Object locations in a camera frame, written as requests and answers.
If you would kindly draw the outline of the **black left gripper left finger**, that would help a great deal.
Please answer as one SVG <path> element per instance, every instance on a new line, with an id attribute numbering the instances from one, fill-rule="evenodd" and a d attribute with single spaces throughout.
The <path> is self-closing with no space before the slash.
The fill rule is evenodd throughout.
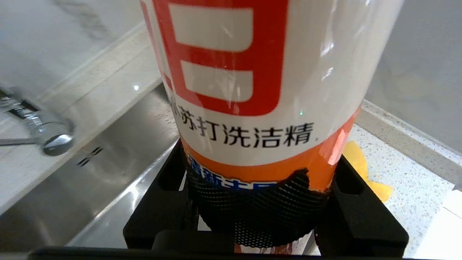
<path id="1" fill-rule="evenodd" d="M 150 250 L 164 230 L 196 230 L 199 214 L 188 196 L 183 145 L 178 140 L 123 228 L 130 249 Z"/>

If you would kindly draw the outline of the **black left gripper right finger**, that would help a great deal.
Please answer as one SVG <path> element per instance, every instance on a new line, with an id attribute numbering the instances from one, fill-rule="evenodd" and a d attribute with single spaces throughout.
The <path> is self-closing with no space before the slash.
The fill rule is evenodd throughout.
<path id="1" fill-rule="evenodd" d="M 323 258 L 402 258 L 409 234 L 342 156 L 315 242 Z"/>

